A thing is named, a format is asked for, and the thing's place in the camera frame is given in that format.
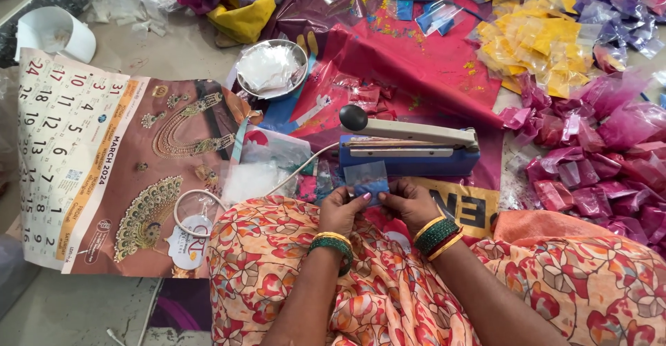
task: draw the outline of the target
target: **woman's left hand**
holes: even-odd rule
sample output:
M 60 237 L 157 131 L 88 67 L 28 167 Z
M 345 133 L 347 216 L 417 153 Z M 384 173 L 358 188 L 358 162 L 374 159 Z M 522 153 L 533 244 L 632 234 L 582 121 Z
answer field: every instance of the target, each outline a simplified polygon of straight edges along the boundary
M 349 238 L 356 214 L 370 203 L 371 194 L 366 193 L 350 201 L 346 187 L 338 187 L 322 201 L 319 212 L 318 232 L 332 231 Z

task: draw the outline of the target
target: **calendar page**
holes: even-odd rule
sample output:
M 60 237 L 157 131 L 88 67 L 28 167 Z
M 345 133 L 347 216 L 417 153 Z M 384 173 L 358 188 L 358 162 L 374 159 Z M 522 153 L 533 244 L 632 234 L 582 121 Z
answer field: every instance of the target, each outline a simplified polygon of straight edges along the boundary
M 206 239 L 175 225 L 174 206 L 190 189 L 218 193 L 239 126 L 259 113 L 206 79 L 129 77 L 35 49 L 20 70 L 25 258 L 63 273 L 205 277 Z M 200 233 L 216 211 L 205 195 L 178 210 Z

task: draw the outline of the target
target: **woman's hand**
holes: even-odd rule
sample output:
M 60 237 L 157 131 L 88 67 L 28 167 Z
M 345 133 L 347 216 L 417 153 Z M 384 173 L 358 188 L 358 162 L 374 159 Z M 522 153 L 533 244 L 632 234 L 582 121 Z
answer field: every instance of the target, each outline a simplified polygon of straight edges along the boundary
M 391 193 L 380 193 L 382 213 L 403 220 L 412 238 L 426 224 L 442 214 L 427 188 L 401 179 L 388 185 Z
M 349 238 L 356 214 L 370 203 L 370 193 L 363 194 L 352 201 L 345 187 L 338 187 L 322 201 L 319 212 L 318 232 L 332 231 Z

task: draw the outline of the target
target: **blue heat sealer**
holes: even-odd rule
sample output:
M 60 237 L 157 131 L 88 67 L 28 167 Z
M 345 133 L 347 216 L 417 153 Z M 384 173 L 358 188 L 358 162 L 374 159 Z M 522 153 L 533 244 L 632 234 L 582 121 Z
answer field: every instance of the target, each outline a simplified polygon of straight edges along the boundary
M 460 177 L 470 175 L 481 157 L 472 128 L 368 119 L 363 109 L 351 104 L 341 108 L 340 122 L 343 131 L 359 134 L 340 137 L 343 168 L 383 161 L 389 176 Z

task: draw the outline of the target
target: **saree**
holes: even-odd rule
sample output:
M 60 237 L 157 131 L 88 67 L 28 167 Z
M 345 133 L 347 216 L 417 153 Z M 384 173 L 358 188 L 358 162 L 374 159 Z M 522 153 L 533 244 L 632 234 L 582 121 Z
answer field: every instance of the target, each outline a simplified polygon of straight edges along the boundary
M 257 345 L 289 295 L 317 233 L 319 207 L 278 196 L 221 216 L 207 251 L 214 345 Z M 369 221 L 350 236 L 354 261 L 337 282 L 327 345 L 480 345 L 433 266 Z M 478 259 L 572 345 L 666 345 L 666 265 L 619 236 L 502 240 Z

